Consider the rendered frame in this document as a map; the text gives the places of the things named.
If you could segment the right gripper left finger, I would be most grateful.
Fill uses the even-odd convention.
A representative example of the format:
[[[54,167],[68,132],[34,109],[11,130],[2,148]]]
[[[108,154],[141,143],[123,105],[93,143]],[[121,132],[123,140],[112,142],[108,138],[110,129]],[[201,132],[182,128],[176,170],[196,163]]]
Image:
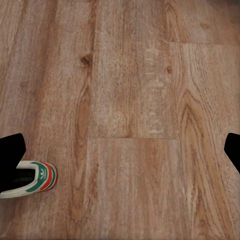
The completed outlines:
[[[0,193],[26,152],[21,133],[0,138]]]

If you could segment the gym shoe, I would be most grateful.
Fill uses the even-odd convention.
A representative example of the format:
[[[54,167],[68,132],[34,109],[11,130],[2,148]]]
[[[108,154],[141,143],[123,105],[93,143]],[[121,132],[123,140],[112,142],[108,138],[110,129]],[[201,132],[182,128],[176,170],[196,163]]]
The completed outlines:
[[[54,165],[32,160],[20,161],[0,193],[0,200],[48,192],[57,181],[58,171]]]

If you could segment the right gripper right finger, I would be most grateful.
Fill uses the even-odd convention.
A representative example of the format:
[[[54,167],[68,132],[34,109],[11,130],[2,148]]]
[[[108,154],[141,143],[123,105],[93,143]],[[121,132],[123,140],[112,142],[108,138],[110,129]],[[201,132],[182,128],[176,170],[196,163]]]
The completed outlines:
[[[224,151],[240,173],[240,135],[229,133],[224,146]]]

